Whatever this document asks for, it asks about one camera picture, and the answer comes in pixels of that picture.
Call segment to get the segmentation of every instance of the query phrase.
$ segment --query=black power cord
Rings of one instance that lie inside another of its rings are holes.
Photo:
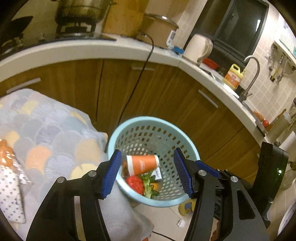
[[[169,237],[167,237],[167,236],[165,236],[163,234],[160,234],[160,233],[157,233],[157,232],[154,232],[154,231],[152,231],[152,233],[158,234],[158,235],[163,236],[163,237],[165,237],[165,238],[167,238],[169,240],[175,241],[174,239],[171,239],[171,238],[169,238]]]
[[[121,114],[120,114],[120,117],[119,117],[119,120],[118,120],[117,126],[119,126],[119,123],[120,123],[120,121],[121,121],[122,115],[123,115],[124,111],[126,110],[127,105],[128,105],[129,102],[131,101],[131,98],[132,98],[132,96],[133,96],[133,94],[134,94],[134,92],[135,92],[135,90],[136,90],[136,87],[137,87],[137,85],[138,85],[138,83],[139,83],[139,81],[140,81],[140,79],[141,79],[141,76],[142,76],[142,74],[143,74],[143,72],[144,72],[144,70],[145,70],[145,67],[146,67],[146,65],[147,65],[147,63],[148,63],[148,61],[149,61],[149,59],[150,59],[150,57],[151,57],[151,55],[152,55],[153,50],[154,50],[154,41],[153,41],[153,39],[152,39],[148,34],[145,34],[145,33],[140,33],[140,34],[143,35],[143,36],[145,36],[145,37],[149,37],[149,38],[151,39],[151,42],[152,42],[152,49],[151,49],[151,51],[150,51],[150,53],[149,53],[149,55],[148,55],[148,58],[147,58],[146,62],[145,62],[144,65],[143,65],[143,68],[142,68],[142,70],[141,70],[141,72],[140,72],[140,75],[139,75],[139,78],[138,78],[138,80],[137,80],[137,82],[136,82],[136,84],[135,84],[135,86],[134,86],[134,88],[133,88],[133,91],[131,92],[131,95],[130,95],[129,99],[128,99],[126,105],[124,106],[124,108],[123,108],[123,110],[122,110],[122,112],[121,112]]]

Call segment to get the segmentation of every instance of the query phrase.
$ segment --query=orange paper cup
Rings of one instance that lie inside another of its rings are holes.
[[[137,176],[159,166],[159,159],[157,155],[146,156],[126,156],[128,163],[128,172],[130,176]]]

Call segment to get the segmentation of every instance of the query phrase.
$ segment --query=light blue plastic basket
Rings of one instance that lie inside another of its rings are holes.
[[[133,189],[122,178],[122,166],[116,177],[120,189],[130,198],[153,207],[171,207],[188,199],[184,193],[173,161],[175,148],[181,148],[187,159],[200,157],[188,136],[173,124],[150,116],[132,118],[125,121],[113,132],[108,145],[108,158],[115,149],[126,155],[157,154],[162,175],[160,195],[146,198]]]

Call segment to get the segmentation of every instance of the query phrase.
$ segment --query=white kettle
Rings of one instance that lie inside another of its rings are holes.
[[[212,49],[213,43],[209,38],[195,34],[189,41],[183,57],[199,66],[211,54]]]

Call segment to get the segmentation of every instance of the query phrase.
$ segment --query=red tomato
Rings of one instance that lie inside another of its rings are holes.
[[[269,126],[269,122],[268,122],[268,120],[264,120],[263,122],[262,122],[262,124],[263,124],[263,126],[266,128],[267,126]]]
[[[138,176],[131,176],[126,178],[126,183],[138,194],[143,195],[144,193],[144,184],[143,180]]]

